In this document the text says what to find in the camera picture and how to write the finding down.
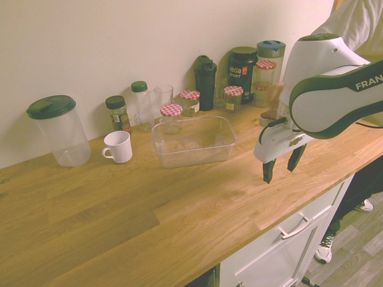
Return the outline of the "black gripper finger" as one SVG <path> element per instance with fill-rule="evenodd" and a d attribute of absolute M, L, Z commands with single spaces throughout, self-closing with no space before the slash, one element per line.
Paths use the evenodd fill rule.
<path fill-rule="evenodd" d="M 304 144 L 304 145 L 302 145 L 302 146 L 296 148 L 296 149 L 293 151 L 293 153 L 292 153 L 292 155 L 291 155 L 291 157 L 290 157 L 290 159 L 289 159 L 289 161 L 288 161 L 287 169 L 288 169 L 289 171 L 292 172 L 292 171 L 296 168 L 296 166 L 297 166 L 297 164 L 298 164 L 300 158 L 302 157 L 302 155 L 303 155 L 303 153 L 304 153 L 304 151 L 305 151 L 305 148 L 306 148 L 306 144 Z"/>
<path fill-rule="evenodd" d="M 263 163 L 263 180 L 266 183 L 270 183 L 273 177 L 273 167 L 275 165 L 276 160 L 269 161 L 267 163 Z"/>

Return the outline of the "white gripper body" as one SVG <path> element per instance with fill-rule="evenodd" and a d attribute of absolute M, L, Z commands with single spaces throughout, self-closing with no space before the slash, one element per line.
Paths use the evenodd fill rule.
<path fill-rule="evenodd" d="M 259 135 L 254 156 L 262 163 L 267 163 L 307 144 L 307 135 L 294 128 L 294 124 L 293 128 L 289 126 L 288 118 L 279 118 L 269 123 Z"/>

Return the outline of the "person's hand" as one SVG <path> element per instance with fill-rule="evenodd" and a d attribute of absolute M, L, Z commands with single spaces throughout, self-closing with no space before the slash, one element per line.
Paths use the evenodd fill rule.
<path fill-rule="evenodd" d="M 273 84 L 269 87 L 268 97 L 269 97 L 269 106 L 271 109 L 277 109 L 279 105 L 279 97 L 284 88 L 284 82 Z"/>

